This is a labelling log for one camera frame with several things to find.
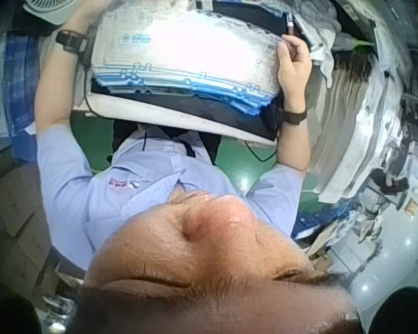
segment black watch strap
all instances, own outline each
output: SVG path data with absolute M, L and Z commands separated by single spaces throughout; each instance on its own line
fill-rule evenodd
M 303 113 L 290 113 L 289 111 L 284 111 L 284 121 L 292 124 L 299 125 L 308 117 L 308 112 L 305 110 Z
M 62 30 L 57 33 L 56 42 L 72 54 L 81 54 L 86 48 L 87 37 L 74 31 Z

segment man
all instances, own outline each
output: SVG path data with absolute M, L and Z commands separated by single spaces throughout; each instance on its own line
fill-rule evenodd
M 64 29 L 86 33 L 111 3 L 83 0 Z M 303 113 L 309 50 L 284 36 L 279 58 L 285 110 Z M 198 134 L 172 141 L 158 128 L 131 135 L 93 177 L 69 124 L 76 65 L 58 45 L 36 98 L 52 241 L 87 270 L 71 333 L 360 332 L 337 277 L 315 272 L 289 238 L 310 160 L 306 120 L 283 125 L 276 166 L 246 197 Z
M 369 177 L 380 187 L 381 193 L 385 195 L 396 195 L 410 188 L 408 178 L 395 178 L 390 170 L 385 172 L 381 168 L 375 168 L 371 171 Z

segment black strap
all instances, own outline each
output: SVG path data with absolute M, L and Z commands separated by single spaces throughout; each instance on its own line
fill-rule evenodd
M 180 142 L 183 143 L 184 147 L 186 148 L 187 156 L 191 158 L 195 158 L 196 154 L 195 154 L 195 151 L 192 149 L 192 146 L 189 145 L 189 143 L 182 141 L 181 139 L 180 139 Z

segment nose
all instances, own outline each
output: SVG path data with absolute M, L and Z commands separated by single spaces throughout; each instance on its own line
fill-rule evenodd
M 223 196 L 191 207 L 183 234 L 198 257 L 200 279 L 262 276 L 257 217 L 241 199 Z

